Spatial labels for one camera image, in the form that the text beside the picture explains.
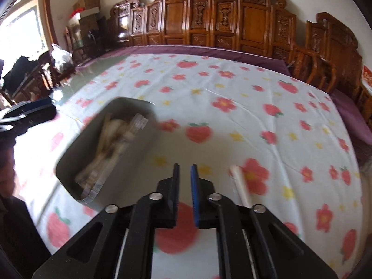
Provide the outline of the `person's left hand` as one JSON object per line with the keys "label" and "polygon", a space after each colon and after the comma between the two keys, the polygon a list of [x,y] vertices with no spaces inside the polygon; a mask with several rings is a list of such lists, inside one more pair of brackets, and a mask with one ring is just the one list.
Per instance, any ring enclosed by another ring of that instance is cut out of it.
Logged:
{"label": "person's left hand", "polygon": [[3,198],[12,196],[15,189],[14,147],[1,151],[0,194]]}

